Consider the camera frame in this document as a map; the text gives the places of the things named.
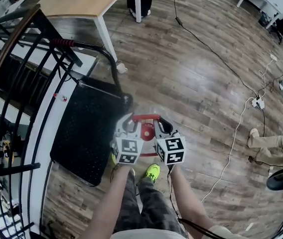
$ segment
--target beige pants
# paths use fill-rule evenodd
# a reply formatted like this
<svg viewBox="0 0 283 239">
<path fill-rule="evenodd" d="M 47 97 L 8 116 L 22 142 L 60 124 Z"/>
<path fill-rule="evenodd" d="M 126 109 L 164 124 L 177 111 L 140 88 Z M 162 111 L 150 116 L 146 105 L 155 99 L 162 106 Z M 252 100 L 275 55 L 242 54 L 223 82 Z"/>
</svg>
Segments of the beige pants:
<svg viewBox="0 0 283 239">
<path fill-rule="evenodd" d="M 283 166 L 283 156 L 273 157 L 268 148 L 283 147 L 283 136 L 269 136 L 269 137 L 253 137 L 250 136 L 248 140 L 249 148 L 260 148 L 260 152 L 256 158 L 257 161 L 267 163 L 269 165 Z"/>
</svg>

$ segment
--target red handle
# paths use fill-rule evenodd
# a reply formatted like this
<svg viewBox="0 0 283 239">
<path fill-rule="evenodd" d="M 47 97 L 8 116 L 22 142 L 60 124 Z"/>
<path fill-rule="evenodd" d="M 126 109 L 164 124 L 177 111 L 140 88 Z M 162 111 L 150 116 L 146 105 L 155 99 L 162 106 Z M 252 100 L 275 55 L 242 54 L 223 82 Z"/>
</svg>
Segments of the red handle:
<svg viewBox="0 0 283 239">
<path fill-rule="evenodd" d="M 140 155 L 140 157 L 156 157 L 156 156 L 158 156 L 156 152 L 155 153 L 144 153 Z"/>
<path fill-rule="evenodd" d="M 148 115 L 135 115 L 133 116 L 133 121 L 139 121 L 139 120 L 158 120 L 160 119 L 160 116 L 157 114 L 148 114 Z"/>
</svg>

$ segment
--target human arm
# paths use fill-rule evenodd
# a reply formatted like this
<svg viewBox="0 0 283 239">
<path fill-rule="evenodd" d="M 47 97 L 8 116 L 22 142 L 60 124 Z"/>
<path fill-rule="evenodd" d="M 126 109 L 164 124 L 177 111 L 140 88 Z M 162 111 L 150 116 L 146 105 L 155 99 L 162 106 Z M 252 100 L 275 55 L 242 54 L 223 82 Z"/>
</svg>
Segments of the human arm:
<svg viewBox="0 0 283 239">
<path fill-rule="evenodd" d="M 214 226 L 213 222 L 208 218 L 202 203 L 191 190 L 179 165 L 175 165 L 170 176 L 181 217 L 207 230 Z M 202 238 L 203 234 L 201 232 L 189 225 L 185 225 L 185 227 L 194 239 Z"/>
<path fill-rule="evenodd" d="M 79 239 L 109 239 L 112 236 L 130 168 L 125 165 L 117 169 L 108 192 L 99 202 L 88 228 Z"/>
</svg>

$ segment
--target wooden floor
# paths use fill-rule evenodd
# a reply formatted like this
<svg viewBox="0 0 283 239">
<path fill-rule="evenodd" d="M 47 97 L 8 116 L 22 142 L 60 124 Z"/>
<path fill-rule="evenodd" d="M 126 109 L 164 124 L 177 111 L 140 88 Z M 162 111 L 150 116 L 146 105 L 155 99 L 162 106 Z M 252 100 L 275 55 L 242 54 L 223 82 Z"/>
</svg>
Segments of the wooden floor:
<svg viewBox="0 0 283 239">
<path fill-rule="evenodd" d="M 242 80 L 257 91 L 263 86 L 258 71 L 265 71 L 270 53 L 283 60 L 283 43 L 258 24 L 260 13 L 238 0 L 176 0 L 185 27 L 210 45 Z M 175 21 L 173 0 L 153 0 L 151 15 L 137 24 L 129 15 L 126 0 L 119 0 L 105 15 L 106 25 L 119 60 L 128 72 L 119 75 L 125 92 L 134 97 L 139 111 L 157 111 L 173 119 L 186 137 L 188 154 L 183 171 L 201 199 L 219 178 L 228 155 L 240 113 L 253 93 L 208 48 Z M 84 19 L 51 21 L 64 37 L 99 43 L 93 22 Z M 283 61 L 272 63 L 266 81 L 283 73 Z M 100 68 L 96 77 L 110 80 Z M 265 135 L 283 135 L 283 93 L 277 82 L 266 90 Z M 243 114 L 222 180 L 204 201 L 209 217 L 233 233 L 271 238 L 283 222 L 283 191 L 266 189 L 267 165 L 251 164 L 247 137 L 256 127 L 263 134 L 263 114 L 250 102 Z M 139 165 L 140 172 L 147 163 Z M 163 167 L 156 187 L 168 197 L 167 169 Z M 88 225 L 92 213 L 109 187 L 109 168 L 102 183 L 91 188 L 53 165 L 44 205 L 43 223 L 52 221 L 58 238 L 72 238 Z M 253 223 L 249 231 L 246 228 Z"/>
</svg>

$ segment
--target wooden desk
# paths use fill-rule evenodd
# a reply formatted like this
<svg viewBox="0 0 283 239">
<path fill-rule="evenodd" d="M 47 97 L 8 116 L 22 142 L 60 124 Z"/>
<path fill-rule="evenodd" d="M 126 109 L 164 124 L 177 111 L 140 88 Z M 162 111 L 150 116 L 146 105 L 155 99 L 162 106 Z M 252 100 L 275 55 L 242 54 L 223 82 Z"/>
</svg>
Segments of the wooden desk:
<svg viewBox="0 0 283 239">
<path fill-rule="evenodd" d="M 47 17 L 75 17 L 92 19 L 105 48 L 117 61 L 103 15 L 117 0 L 41 0 L 41 10 Z M 136 3 L 136 22 L 141 22 L 141 0 Z"/>
</svg>

